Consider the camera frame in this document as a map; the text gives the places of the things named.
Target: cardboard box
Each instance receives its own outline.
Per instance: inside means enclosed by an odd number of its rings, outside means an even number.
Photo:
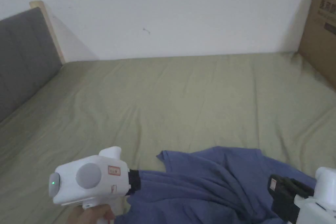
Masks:
[[[312,0],[299,54],[336,88],[336,0]]]

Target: white device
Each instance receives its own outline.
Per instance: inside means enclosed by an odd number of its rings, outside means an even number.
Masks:
[[[139,172],[129,170],[120,154],[121,148],[113,146],[99,155],[58,166],[49,179],[49,196],[54,204],[78,204],[84,209],[103,204],[112,207],[117,197],[139,190]],[[100,219],[97,223],[108,222]]]
[[[320,167],[315,178],[313,197],[294,198],[300,208],[296,224],[336,224],[336,169]]]

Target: blue t-shirt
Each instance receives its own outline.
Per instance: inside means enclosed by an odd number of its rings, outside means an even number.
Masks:
[[[140,171],[141,190],[116,224],[284,223],[272,212],[271,174],[310,187],[316,181],[257,149],[215,147],[196,153],[163,151],[166,172]]]

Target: mattress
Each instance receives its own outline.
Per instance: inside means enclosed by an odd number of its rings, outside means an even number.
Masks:
[[[64,223],[61,164],[117,145],[132,169],[162,150],[259,148],[313,176],[336,166],[336,93],[292,53],[68,63],[0,124],[0,222]]]

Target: gray circular button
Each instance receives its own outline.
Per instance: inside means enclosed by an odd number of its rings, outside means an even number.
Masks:
[[[98,185],[101,180],[101,170],[94,163],[88,163],[78,169],[76,181],[80,187],[90,189]]]

